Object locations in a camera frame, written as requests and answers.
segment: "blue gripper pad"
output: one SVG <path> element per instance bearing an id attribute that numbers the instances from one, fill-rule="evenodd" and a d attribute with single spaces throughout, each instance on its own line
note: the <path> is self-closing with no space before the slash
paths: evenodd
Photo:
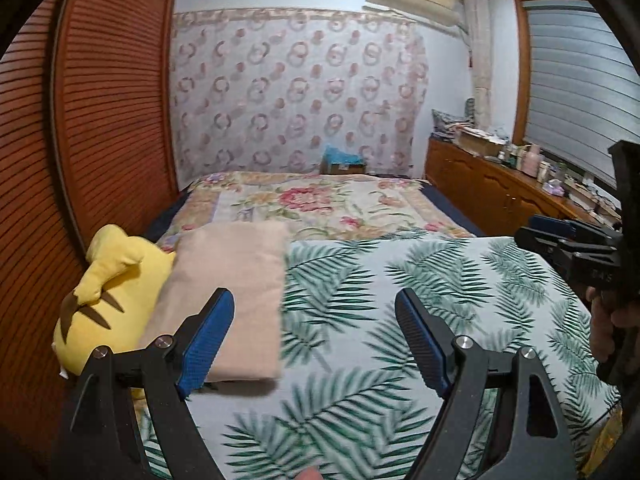
<path id="1" fill-rule="evenodd" d="M 191 339 L 183 354 L 182 373 L 176 383 L 181 399 L 184 400 L 204 384 L 213 359 L 231 326 L 234 310 L 234 297 L 226 290 Z"/>
<path id="2" fill-rule="evenodd" d="M 544 231 L 567 240 L 575 238 L 575 228 L 565 220 L 549 218 L 547 216 L 533 215 L 529 219 L 529 227 L 536 231 Z"/>
<path id="3" fill-rule="evenodd" d="M 424 384 L 446 398 L 455 380 L 453 332 L 441 318 L 427 312 L 410 288 L 396 295 L 396 319 Z"/>

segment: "pink pillow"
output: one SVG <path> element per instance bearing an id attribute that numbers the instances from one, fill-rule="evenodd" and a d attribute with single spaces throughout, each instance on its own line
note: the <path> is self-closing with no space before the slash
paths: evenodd
<path id="1" fill-rule="evenodd" d="M 234 295 L 233 323 L 207 382 L 280 375 L 280 301 L 289 233 L 284 222 L 212 222 L 185 234 L 140 339 L 173 334 L 219 286 Z"/>

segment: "window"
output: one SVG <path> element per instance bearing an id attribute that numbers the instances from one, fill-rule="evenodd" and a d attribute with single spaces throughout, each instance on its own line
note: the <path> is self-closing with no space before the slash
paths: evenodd
<path id="1" fill-rule="evenodd" d="M 514 139 L 539 144 L 614 185 L 608 148 L 622 139 L 640 142 L 636 70 L 587 1 L 516 0 L 516 5 L 521 30 Z"/>

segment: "sheer curtain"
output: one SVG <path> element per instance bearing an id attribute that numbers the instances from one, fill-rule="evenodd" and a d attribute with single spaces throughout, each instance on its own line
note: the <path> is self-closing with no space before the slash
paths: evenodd
<path id="1" fill-rule="evenodd" d="M 464 0 L 471 39 L 476 127 L 491 126 L 491 19 L 489 0 Z"/>
<path id="2" fill-rule="evenodd" d="M 178 14 L 171 60 L 178 180 L 217 171 L 308 173 L 331 144 L 408 174 L 428 80 L 404 18 L 309 9 Z"/>

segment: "metal screw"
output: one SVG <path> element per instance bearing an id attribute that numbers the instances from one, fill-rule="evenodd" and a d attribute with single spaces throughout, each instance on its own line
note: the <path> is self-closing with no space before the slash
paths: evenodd
<path id="1" fill-rule="evenodd" d="M 169 348 L 174 343 L 174 338 L 170 335 L 161 335 L 154 341 L 154 345 L 158 348 Z"/>
<path id="2" fill-rule="evenodd" d="M 96 359 L 102 359 L 103 357 L 105 357 L 105 355 L 107 355 L 109 353 L 109 347 L 105 346 L 105 345 L 100 345 L 97 348 L 94 348 L 94 351 L 92 352 L 92 355 L 96 358 Z"/>
<path id="3" fill-rule="evenodd" d="M 456 338 L 456 344 L 465 350 L 471 348 L 474 345 L 474 340 L 466 335 L 461 335 Z"/>
<path id="4" fill-rule="evenodd" d="M 536 357 L 536 351 L 530 346 L 523 346 L 520 349 L 520 353 L 525 359 L 533 359 L 534 357 Z"/>

